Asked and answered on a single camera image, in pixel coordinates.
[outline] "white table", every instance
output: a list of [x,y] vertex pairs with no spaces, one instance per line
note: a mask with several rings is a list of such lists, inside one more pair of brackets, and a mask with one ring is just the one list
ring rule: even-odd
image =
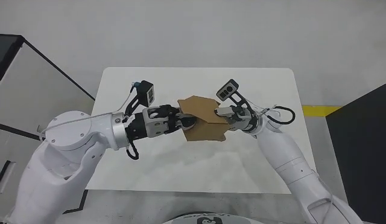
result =
[[[127,97],[131,82],[154,84],[152,106],[171,104],[192,95],[216,98],[230,78],[239,92],[259,106],[290,107],[296,120],[282,130],[297,142],[315,169],[311,145],[292,70],[283,68],[107,68],[92,114],[116,110]],[[232,104],[230,100],[222,106]],[[289,115],[282,114],[284,119]],[[139,160],[125,149],[108,149],[87,189],[151,190],[216,193],[290,193],[262,155],[257,142],[241,131],[227,132],[224,142],[186,142],[182,131],[136,142]]]

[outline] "yellow tape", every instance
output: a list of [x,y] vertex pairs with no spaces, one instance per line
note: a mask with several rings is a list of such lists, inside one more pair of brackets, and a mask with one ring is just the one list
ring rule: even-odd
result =
[[303,113],[304,116],[307,117],[325,117],[332,112],[335,112],[341,106],[308,106],[308,105],[303,105]]

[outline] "box flap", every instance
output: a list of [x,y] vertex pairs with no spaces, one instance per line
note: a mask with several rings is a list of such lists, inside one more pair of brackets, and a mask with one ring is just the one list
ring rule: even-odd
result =
[[224,141],[226,139],[224,133],[229,128],[228,124],[212,124],[197,119],[196,125],[183,133],[187,141]]
[[207,123],[228,123],[224,118],[215,114],[218,103],[214,99],[191,96],[185,100],[178,100],[178,103],[184,114],[191,114]]

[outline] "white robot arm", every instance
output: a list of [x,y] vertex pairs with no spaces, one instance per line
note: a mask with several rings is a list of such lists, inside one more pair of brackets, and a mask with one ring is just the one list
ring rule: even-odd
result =
[[[232,80],[229,82],[237,90],[238,85],[235,86],[236,83]],[[224,85],[225,88],[229,87],[229,82]],[[125,113],[114,112],[90,117],[82,112],[72,111],[63,113],[50,122],[46,139],[34,152],[22,175],[9,223],[54,223],[69,208],[72,196],[81,196],[106,149],[118,150],[125,147],[131,158],[138,159],[134,140],[194,126],[195,117],[183,114],[178,108],[170,105],[148,107],[154,100],[154,93],[147,82],[141,85],[146,88],[136,86],[138,95],[130,102]],[[215,112],[227,118],[232,125],[231,130],[242,130],[257,139],[268,162],[299,201],[306,221],[362,223],[348,204],[331,195],[318,174],[309,168],[297,144],[289,135],[279,130],[280,123],[283,122],[278,121],[279,117],[275,112],[269,109],[254,111],[236,90],[229,91],[227,96],[217,96],[221,100],[231,98],[234,101],[232,94],[237,94],[242,101],[234,101],[236,107],[219,108]],[[147,108],[141,113],[132,114],[138,104]],[[134,155],[130,153],[129,146],[133,148]],[[232,215],[222,214],[221,218],[223,224],[258,223],[252,220],[236,222],[237,218],[247,219]],[[190,223],[193,219],[195,223],[198,220],[195,217],[178,218],[176,223]]]

